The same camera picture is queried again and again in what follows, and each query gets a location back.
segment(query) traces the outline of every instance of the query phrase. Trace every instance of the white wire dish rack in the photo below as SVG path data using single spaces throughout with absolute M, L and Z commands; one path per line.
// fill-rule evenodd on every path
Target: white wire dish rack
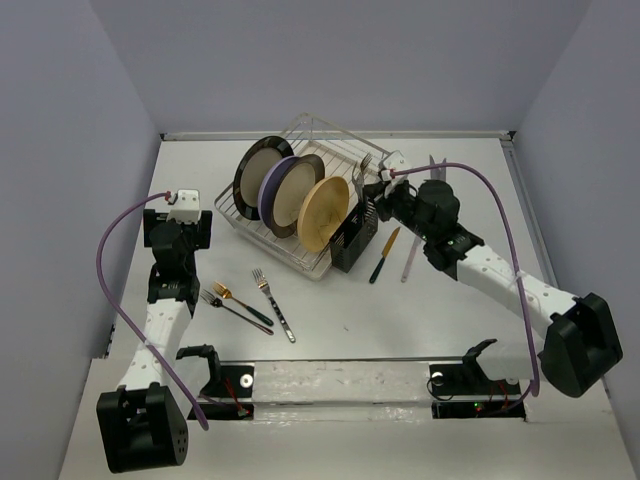
M 296 155 L 314 153 L 320 156 L 326 177 L 339 175 L 347 181 L 349 211 L 358 202 L 351 181 L 353 166 L 359 165 L 370 153 L 373 160 L 366 171 L 365 183 L 375 181 L 380 160 L 389 155 L 385 149 L 309 113 L 298 115 L 280 136 L 289 142 Z M 321 252 L 311 253 L 300 244 L 297 235 L 277 238 L 262 221 L 251 221 L 240 215 L 232 191 L 233 184 L 229 184 L 216 198 L 214 206 L 238 233 L 312 280 L 320 280 L 327 273 L 331 267 L 329 246 Z

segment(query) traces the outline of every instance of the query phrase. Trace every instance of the black utensil basket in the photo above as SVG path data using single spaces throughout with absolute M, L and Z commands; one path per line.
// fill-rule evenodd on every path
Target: black utensil basket
M 331 264 L 349 273 L 377 231 L 378 213 L 373 203 L 356 204 L 329 240 Z

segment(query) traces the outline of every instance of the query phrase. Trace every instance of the plate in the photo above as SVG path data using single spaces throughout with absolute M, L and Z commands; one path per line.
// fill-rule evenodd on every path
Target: plate
M 349 185 L 342 177 L 329 177 L 314 186 L 298 217 L 298 238 L 310 252 L 320 252 L 347 217 Z
M 278 191 L 280 178 L 282 178 L 282 175 L 284 175 L 287 169 L 299 158 L 300 157 L 296 157 L 295 155 L 283 158 L 271 167 L 262 180 L 262 185 L 260 185 L 260 191 L 258 192 L 258 213 L 260 219 L 269 229 L 271 228 L 273 200 Z
M 304 199 L 323 178 L 324 162 L 315 154 L 300 157 L 280 177 L 269 222 L 269 228 L 276 237 L 287 238 L 296 232 Z
M 258 140 L 244 154 L 233 178 L 233 203 L 249 220 L 260 220 L 258 195 L 267 172 L 284 157 L 293 155 L 289 142 L 278 136 Z

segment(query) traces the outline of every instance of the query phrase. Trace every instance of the wall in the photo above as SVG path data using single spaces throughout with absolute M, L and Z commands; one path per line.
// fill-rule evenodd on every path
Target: wall
M 113 319 L 96 246 L 146 193 L 159 139 L 86 0 L 3 2 L 0 68 L 0 477 L 47 480 Z M 137 225 L 106 252 L 116 290 Z
M 92 0 L 161 131 L 514 129 L 588 0 Z
M 596 0 L 516 136 L 558 281 L 612 308 L 625 352 L 607 376 L 640 472 L 640 3 Z

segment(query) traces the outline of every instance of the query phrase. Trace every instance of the yellow knife blade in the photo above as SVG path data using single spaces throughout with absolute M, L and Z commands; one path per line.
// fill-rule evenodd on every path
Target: yellow knife blade
M 387 258 L 387 255 L 389 255 L 389 252 L 391 251 L 391 247 L 393 247 L 393 242 L 395 242 L 396 238 L 398 237 L 398 233 L 400 233 L 400 227 L 396 228 L 391 234 L 391 236 L 389 237 L 389 240 L 387 240 L 387 244 L 384 246 L 384 249 L 382 250 L 382 258 Z

